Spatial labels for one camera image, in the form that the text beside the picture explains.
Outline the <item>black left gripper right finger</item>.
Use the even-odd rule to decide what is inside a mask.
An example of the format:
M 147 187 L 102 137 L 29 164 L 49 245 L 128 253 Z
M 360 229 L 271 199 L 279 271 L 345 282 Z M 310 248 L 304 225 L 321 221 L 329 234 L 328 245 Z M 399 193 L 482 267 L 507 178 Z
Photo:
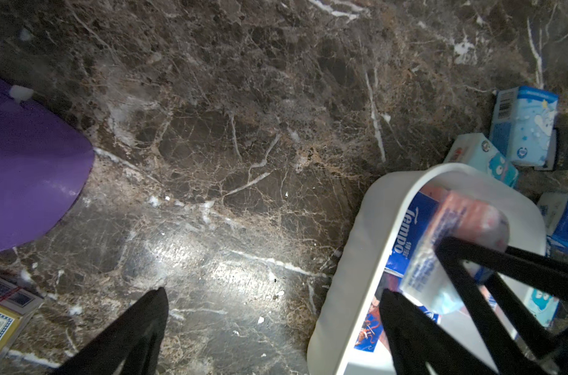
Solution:
M 396 373 L 495 373 L 400 293 L 385 289 L 379 313 Z

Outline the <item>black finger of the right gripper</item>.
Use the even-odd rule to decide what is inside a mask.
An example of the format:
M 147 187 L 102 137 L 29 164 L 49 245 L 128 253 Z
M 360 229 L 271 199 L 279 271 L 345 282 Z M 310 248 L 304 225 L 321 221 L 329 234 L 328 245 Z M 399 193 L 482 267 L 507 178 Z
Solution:
M 463 300 L 500 374 L 544 374 L 527 359 L 508 334 L 465 268 L 465 261 L 493 269 L 503 254 L 455 237 L 447 237 L 435 250 L 449 279 Z

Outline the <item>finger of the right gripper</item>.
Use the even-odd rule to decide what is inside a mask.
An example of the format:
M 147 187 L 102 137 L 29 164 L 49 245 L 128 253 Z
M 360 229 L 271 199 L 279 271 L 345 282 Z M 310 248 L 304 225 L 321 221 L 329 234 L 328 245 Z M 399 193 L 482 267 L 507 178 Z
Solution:
M 510 290 L 503 275 L 568 302 L 568 264 L 510 247 L 496 260 L 484 286 L 496 300 L 534 356 L 567 356 L 568 327 L 560 334 L 546 331 Z

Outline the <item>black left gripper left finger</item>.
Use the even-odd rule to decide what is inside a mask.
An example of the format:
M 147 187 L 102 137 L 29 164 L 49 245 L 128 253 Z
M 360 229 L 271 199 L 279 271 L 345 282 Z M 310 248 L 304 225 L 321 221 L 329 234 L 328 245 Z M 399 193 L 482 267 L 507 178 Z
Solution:
M 164 288 L 147 292 L 55 374 L 154 374 L 168 322 Z

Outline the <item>cartoon blue red tissue pack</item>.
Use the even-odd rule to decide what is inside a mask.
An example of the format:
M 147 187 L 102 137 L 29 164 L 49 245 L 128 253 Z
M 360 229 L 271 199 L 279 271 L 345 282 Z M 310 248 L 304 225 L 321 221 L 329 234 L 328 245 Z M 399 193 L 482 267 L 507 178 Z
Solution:
M 360 327 L 360 331 L 354 343 L 354 348 L 356 350 L 374 353 L 377 350 L 385 348 L 388 352 L 390 351 L 389 341 L 382 324 L 379 304 L 382 298 L 382 292 L 385 289 L 391 290 L 392 292 L 400 291 L 400 279 L 393 277 L 392 281 L 392 284 L 380 285 L 376 289 L 376 293 L 371 300 L 367 315 Z

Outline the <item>white blue tissue pack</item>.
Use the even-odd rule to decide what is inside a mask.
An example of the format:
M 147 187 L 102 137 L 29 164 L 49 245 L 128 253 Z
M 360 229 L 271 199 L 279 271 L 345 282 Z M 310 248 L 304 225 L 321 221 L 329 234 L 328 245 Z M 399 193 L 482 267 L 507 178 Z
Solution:
M 472 245 L 503 253 L 510 239 L 508 218 L 495 206 L 449 191 L 440 201 L 418 241 L 400 283 L 401 292 L 429 311 L 445 315 L 464 303 L 443 262 L 454 261 L 476 284 L 483 284 L 491 270 L 460 256 Z

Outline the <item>blue Tempo tissue pack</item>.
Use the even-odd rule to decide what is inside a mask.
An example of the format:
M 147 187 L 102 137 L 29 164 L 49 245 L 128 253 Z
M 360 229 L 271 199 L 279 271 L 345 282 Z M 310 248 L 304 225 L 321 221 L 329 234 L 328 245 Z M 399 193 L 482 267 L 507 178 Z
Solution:
M 439 202 L 418 192 L 405 212 L 385 272 L 402 278 L 418 243 L 437 211 Z

